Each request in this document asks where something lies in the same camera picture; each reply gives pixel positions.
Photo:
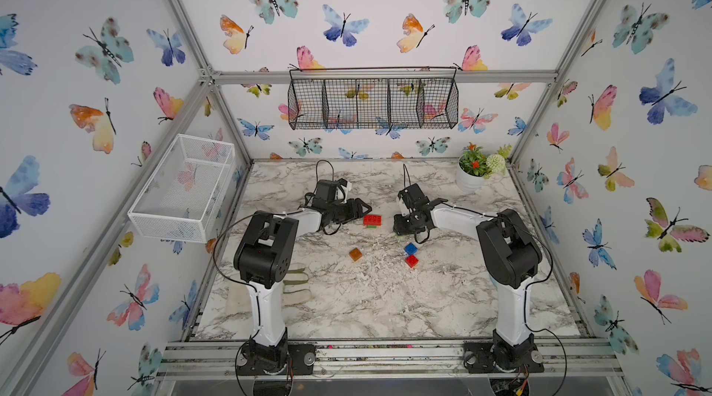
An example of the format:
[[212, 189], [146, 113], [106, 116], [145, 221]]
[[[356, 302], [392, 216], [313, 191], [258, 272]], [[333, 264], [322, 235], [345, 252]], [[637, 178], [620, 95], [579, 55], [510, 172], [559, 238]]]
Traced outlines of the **long red lego brick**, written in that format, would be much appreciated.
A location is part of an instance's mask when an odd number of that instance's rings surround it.
[[363, 224], [366, 227], [381, 227], [382, 216], [376, 214], [367, 214], [363, 217]]

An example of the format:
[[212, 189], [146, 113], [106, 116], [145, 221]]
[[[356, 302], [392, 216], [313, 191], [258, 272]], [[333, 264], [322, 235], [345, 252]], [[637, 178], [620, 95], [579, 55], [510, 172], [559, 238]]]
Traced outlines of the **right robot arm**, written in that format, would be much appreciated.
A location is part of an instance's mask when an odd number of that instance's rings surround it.
[[456, 232], [479, 243], [489, 276], [497, 290], [498, 317], [492, 340], [464, 345], [464, 367], [470, 374], [541, 373], [543, 359], [528, 327], [530, 297], [543, 253], [519, 214], [506, 209], [486, 214], [428, 199], [413, 184], [398, 193], [400, 213], [394, 216], [398, 235], [428, 235], [433, 229]]

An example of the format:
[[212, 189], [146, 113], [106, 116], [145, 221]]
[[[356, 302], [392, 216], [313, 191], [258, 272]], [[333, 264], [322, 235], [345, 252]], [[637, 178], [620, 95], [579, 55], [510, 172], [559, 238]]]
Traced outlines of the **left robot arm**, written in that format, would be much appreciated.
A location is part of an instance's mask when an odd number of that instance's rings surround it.
[[237, 283], [248, 288], [253, 315], [252, 334], [237, 357], [237, 370], [274, 375], [289, 371], [289, 335], [283, 318], [284, 278], [291, 265], [297, 238], [326, 232], [335, 224], [361, 219], [373, 208], [349, 196], [352, 184], [345, 179], [319, 180], [296, 211], [271, 214], [256, 212], [235, 253]]

